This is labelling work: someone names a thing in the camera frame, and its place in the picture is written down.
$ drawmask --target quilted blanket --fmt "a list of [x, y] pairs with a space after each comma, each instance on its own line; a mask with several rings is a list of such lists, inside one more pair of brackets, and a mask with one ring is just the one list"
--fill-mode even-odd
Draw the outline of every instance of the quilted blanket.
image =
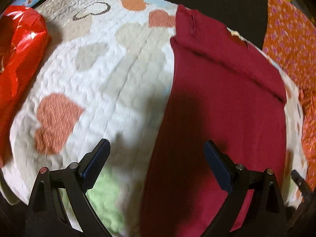
[[[101, 138], [111, 155], [87, 196], [114, 236], [139, 236], [138, 214], [147, 167], [173, 83], [177, 5], [163, 0], [48, 0], [37, 8], [52, 43], [21, 110], [3, 168], [11, 190], [26, 204], [38, 170], [67, 167]], [[299, 203], [289, 172], [306, 175], [301, 151], [298, 88], [281, 70], [288, 158], [282, 193]], [[62, 191], [74, 228], [80, 229]]]

